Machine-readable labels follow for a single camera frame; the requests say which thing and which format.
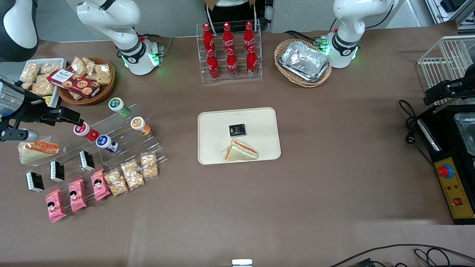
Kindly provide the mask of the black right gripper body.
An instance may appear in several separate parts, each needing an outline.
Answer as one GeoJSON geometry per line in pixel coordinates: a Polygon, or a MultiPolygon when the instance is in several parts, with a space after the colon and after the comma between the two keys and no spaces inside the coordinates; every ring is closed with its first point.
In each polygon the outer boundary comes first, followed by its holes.
{"type": "Polygon", "coordinates": [[[50,123],[45,118],[50,108],[43,98],[23,89],[14,89],[14,91],[18,106],[14,113],[15,123],[50,123]]]}

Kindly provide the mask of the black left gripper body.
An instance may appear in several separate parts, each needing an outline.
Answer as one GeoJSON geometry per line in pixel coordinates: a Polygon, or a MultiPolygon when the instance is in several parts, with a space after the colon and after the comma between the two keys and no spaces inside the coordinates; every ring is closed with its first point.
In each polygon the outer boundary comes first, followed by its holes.
{"type": "Polygon", "coordinates": [[[448,85],[449,98],[474,98],[475,75],[471,74],[456,80],[450,81],[448,85]]]}

